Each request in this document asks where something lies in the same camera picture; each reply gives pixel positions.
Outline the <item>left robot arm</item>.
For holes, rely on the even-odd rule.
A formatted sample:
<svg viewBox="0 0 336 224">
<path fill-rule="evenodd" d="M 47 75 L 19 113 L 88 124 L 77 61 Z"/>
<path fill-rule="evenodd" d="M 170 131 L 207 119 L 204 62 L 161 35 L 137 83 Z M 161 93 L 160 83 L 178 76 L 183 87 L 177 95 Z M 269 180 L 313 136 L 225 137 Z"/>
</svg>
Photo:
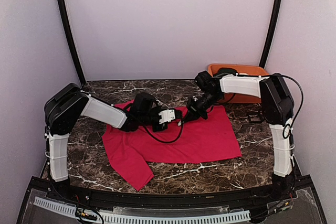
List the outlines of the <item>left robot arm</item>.
<svg viewBox="0 0 336 224">
<path fill-rule="evenodd" d="M 76 84 L 70 83 L 49 99 L 44 106 L 46 157 L 49 159 L 49 177 L 56 182 L 54 193 L 63 201 L 74 197 L 74 189 L 68 180 L 68 139 L 80 117 L 103 122 L 124 132 L 144 128 L 155 140 L 154 132 L 164 131 L 173 121 L 182 121 L 181 110 L 165 109 L 148 93 L 137 94 L 134 101 L 123 108 L 108 104 Z"/>
</svg>

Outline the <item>red t-shirt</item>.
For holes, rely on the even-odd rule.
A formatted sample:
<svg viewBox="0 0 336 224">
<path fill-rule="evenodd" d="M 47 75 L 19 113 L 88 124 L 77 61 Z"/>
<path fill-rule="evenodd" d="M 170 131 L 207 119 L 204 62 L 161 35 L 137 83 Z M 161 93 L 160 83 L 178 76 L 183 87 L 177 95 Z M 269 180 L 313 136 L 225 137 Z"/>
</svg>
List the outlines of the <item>red t-shirt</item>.
<svg viewBox="0 0 336 224">
<path fill-rule="evenodd" d="M 143 127 L 124 132 L 107 125 L 102 141 L 111 167 L 135 190 L 154 174 L 148 163 L 207 163 L 241 156 L 238 140 L 223 106 L 216 106 L 207 120 L 198 119 L 156 132 L 157 142 Z"/>
</svg>

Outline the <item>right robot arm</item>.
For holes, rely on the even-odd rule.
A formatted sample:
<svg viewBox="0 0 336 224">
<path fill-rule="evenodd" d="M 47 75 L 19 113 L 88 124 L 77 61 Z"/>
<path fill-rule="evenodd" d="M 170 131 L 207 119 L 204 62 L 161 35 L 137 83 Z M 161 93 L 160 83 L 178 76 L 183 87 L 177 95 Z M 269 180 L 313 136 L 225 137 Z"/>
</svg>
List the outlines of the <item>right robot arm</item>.
<svg viewBox="0 0 336 224">
<path fill-rule="evenodd" d="M 273 200 L 280 199 L 288 191 L 286 179 L 292 172 L 294 163 L 293 124 L 299 114 L 294 109 L 295 102 L 285 82 L 288 76 L 274 73 L 265 76 L 238 73 L 227 69 L 212 76 L 207 71 L 197 74 L 194 81 L 203 91 L 199 98 L 190 97 L 187 113 L 182 122 L 207 119 L 207 110 L 214 106 L 225 94 L 242 94 L 261 99 L 261 114 L 269 124 L 273 148 L 273 179 L 279 179 L 268 188 L 268 195 Z"/>
</svg>

